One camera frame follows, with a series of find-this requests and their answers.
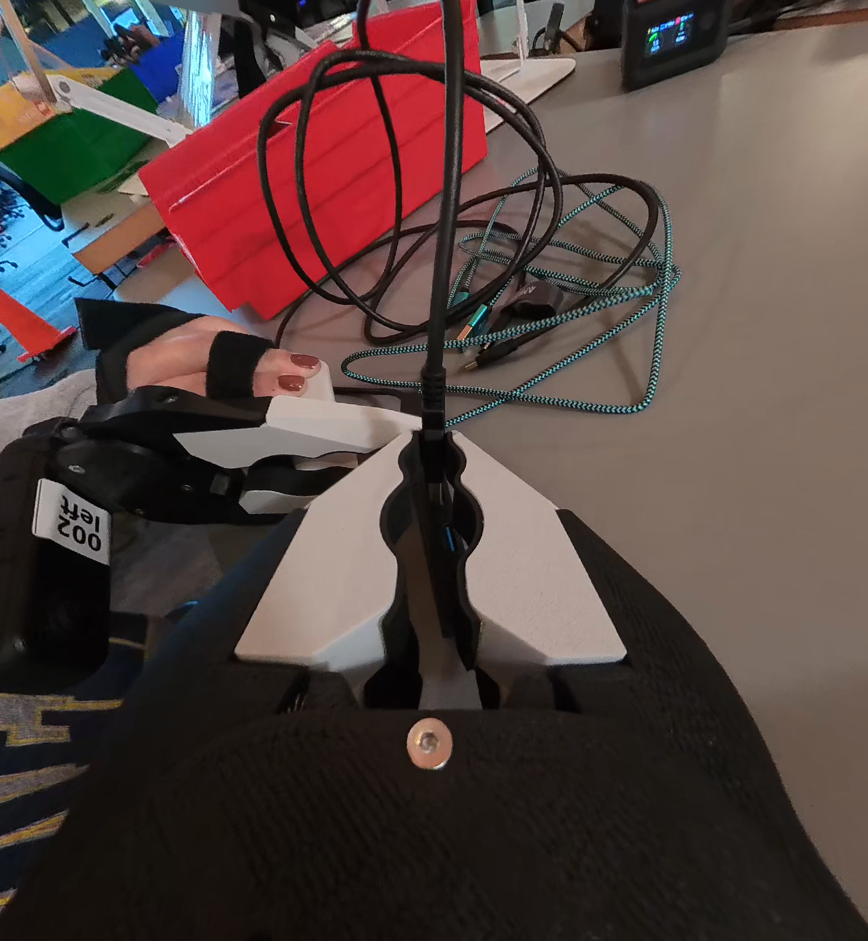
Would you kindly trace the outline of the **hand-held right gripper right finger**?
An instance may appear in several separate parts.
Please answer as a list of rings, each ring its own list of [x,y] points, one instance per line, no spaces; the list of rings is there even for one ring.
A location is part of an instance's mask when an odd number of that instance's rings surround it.
[[[627,654],[557,507],[461,434],[462,485],[477,500],[482,535],[466,560],[480,619],[476,665],[541,671],[621,662]]]

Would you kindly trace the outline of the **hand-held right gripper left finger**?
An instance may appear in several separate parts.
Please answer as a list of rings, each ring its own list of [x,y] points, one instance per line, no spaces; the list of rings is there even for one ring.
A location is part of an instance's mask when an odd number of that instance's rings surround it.
[[[306,510],[235,648],[244,663],[342,675],[364,702],[418,702],[420,647],[397,547],[414,524],[406,432]]]

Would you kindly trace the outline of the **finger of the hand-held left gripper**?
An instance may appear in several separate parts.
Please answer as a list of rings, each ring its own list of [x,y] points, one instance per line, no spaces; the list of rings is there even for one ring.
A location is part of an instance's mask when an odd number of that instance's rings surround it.
[[[266,457],[247,468],[239,504],[252,515],[285,515],[306,508],[357,466],[356,454]]]
[[[367,454],[405,433],[421,418],[375,406],[318,399],[273,399],[257,427],[180,432],[174,439],[192,457],[225,469],[244,469],[276,456],[321,459]]]

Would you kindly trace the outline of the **black usb hub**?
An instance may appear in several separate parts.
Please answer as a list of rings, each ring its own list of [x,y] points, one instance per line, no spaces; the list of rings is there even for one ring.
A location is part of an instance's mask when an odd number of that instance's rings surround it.
[[[459,578],[473,533],[469,499],[447,482],[428,484],[423,471],[414,472],[409,480],[440,632],[460,648],[469,632]]]

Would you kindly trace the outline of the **person's left hand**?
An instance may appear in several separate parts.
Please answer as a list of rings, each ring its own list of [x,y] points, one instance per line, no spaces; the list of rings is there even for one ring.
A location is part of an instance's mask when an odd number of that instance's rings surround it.
[[[206,396],[209,371],[220,373],[224,366],[236,363],[235,357],[250,349],[249,337],[251,333],[244,328],[216,316],[190,318],[129,354],[127,388],[165,386]],[[261,337],[254,340],[262,356],[252,372],[241,369],[252,397],[298,397],[322,370],[322,362],[315,357],[278,349]]]

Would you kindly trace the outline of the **red plastic bin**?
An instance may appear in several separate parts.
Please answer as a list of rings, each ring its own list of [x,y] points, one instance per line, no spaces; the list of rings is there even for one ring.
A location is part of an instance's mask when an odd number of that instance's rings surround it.
[[[230,311],[250,305],[271,319],[306,289],[267,213],[256,143],[267,108],[304,85],[334,51],[334,44],[322,43],[140,172],[183,255]],[[424,77],[380,83],[400,150],[408,216],[442,190],[444,91]],[[369,80],[318,93],[304,162],[311,216],[334,264],[393,228],[390,145]]]

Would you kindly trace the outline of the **dark patterned cloth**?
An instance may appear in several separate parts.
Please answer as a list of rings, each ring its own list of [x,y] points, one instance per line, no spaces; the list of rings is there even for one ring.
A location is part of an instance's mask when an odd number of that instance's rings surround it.
[[[146,622],[130,618],[113,630],[99,669],[75,687],[0,692],[0,914],[67,817],[146,650]]]

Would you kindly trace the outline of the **brown cardboard sheet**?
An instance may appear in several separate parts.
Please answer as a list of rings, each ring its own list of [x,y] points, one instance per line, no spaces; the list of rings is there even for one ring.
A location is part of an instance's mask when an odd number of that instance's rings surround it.
[[[127,302],[219,309],[148,197],[101,184],[66,202],[61,211],[61,241],[74,259],[66,278],[75,293],[96,289]]]

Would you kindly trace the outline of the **orange traffic cone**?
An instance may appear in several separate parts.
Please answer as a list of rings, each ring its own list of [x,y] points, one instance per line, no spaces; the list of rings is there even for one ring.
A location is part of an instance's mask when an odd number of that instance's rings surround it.
[[[22,347],[19,362],[43,359],[70,343],[78,330],[70,325],[58,329],[43,320],[0,287],[0,324]]]

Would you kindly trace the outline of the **green and yellow box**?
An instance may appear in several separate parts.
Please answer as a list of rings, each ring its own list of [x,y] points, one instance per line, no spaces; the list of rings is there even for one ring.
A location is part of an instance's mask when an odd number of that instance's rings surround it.
[[[121,171],[149,137],[83,109],[60,111],[30,71],[0,87],[0,182],[61,206]]]

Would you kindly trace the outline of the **clear acrylic sheet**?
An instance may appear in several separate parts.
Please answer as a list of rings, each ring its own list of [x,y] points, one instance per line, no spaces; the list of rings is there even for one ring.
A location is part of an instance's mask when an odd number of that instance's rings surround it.
[[[219,12],[184,10],[179,118],[191,131],[209,125],[238,98],[234,71],[236,20]]]

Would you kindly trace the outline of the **dark grey bag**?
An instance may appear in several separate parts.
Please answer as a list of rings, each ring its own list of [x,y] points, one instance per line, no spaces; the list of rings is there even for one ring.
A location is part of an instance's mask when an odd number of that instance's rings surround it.
[[[267,6],[241,9],[229,17],[233,67],[239,88],[258,88],[313,49],[310,37],[291,19]]]

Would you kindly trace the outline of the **white board stand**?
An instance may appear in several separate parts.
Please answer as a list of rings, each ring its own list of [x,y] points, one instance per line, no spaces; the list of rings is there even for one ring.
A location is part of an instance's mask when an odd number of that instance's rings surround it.
[[[534,53],[526,3],[519,1],[477,15],[481,72],[531,103],[567,79],[574,55]]]

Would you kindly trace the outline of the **black power station with screen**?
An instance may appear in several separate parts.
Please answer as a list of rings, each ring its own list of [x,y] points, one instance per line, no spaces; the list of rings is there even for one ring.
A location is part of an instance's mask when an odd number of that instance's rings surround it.
[[[625,2],[623,88],[645,88],[716,61],[726,47],[732,7],[732,1]]]

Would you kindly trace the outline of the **white metal bracket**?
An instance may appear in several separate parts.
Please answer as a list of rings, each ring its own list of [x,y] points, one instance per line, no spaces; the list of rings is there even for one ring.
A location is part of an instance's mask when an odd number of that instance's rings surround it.
[[[50,79],[50,85],[56,102],[67,109],[87,111],[112,124],[161,140],[170,148],[193,133],[178,122],[145,111],[64,75],[59,74]]]

